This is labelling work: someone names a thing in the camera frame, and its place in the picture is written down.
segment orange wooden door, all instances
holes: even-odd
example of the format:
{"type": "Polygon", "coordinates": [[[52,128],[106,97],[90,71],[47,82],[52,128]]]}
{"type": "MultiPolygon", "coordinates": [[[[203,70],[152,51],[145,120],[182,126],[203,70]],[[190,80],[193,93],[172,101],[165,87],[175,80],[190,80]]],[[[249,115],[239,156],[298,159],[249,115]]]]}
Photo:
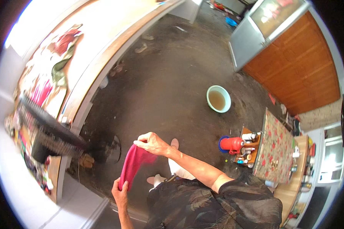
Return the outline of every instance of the orange wooden door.
{"type": "Polygon", "coordinates": [[[284,103],[292,115],[340,98],[330,50],[310,12],[243,69],[284,103]]]}

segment floral tablecloth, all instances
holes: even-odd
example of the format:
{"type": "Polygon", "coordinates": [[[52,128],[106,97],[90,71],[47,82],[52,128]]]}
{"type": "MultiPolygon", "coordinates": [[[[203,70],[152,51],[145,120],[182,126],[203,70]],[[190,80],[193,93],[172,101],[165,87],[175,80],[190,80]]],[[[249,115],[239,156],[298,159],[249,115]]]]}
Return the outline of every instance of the floral tablecloth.
{"type": "Polygon", "coordinates": [[[291,133],[266,108],[263,136],[253,175],[276,183],[288,183],[296,145],[291,133]]]}

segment dirty floor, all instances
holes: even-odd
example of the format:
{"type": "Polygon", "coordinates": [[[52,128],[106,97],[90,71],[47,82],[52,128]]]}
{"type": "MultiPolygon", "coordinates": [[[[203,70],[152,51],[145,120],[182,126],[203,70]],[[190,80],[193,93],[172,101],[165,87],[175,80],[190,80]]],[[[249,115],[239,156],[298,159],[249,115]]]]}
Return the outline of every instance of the dirty floor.
{"type": "MultiPolygon", "coordinates": [[[[117,135],[122,145],[121,159],[116,164],[81,167],[83,185],[113,201],[110,190],[120,176],[129,147],[149,131],[168,143],[177,138],[182,152],[233,178],[248,170],[218,150],[219,138],[239,136],[243,125],[260,131],[265,107],[277,117],[281,110],[257,81],[244,72],[234,73],[227,44],[233,29],[225,23],[222,12],[203,2],[193,25],[166,15],[151,28],[155,40],[140,39],[130,48],[123,57],[123,70],[110,77],[107,87],[96,94],[81,132],[91,142],[117,135]],[[134,53],[142,43],[148,48],[134,53]],[[229,92],[232,104],[228,112],[219,114],[208,106],[206,90],[212,85],[229,92]]],[[[78,164],[72,168],[72,175],[78,179],[78,164]]],[[[142,167],[128,194],[130,207],[146,216],[146,197],[152,188],[146,179],[157,173],[170,175],[167,158],[158,157],[152,166],[142,167]]]]}

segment red thermos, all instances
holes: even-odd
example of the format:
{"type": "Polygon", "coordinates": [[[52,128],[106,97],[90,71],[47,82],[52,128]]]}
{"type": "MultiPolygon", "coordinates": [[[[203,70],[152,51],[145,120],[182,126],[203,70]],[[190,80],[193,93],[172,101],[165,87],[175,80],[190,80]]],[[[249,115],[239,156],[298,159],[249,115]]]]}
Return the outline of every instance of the red thermos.
{"type": "Polygon", "coordinates": [[[229,150],[229,154],[239,153],[244,144],[245,142],[240,137],[231,137],[220,140],[220,148],[229,150]]]}

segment dark patterned shirt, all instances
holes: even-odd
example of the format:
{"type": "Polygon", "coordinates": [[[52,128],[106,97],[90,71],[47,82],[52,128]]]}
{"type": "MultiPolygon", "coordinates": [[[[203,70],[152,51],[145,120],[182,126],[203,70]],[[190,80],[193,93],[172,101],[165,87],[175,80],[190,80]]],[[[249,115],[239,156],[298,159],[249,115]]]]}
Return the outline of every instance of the dark patterned shirt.
{"type": "Polygon", "coordinates": [[[145,228],[279,228],[282,203],[257,178],[243,173],[219,194],[197,179],[172,177],[151,190],[145,228]]]}

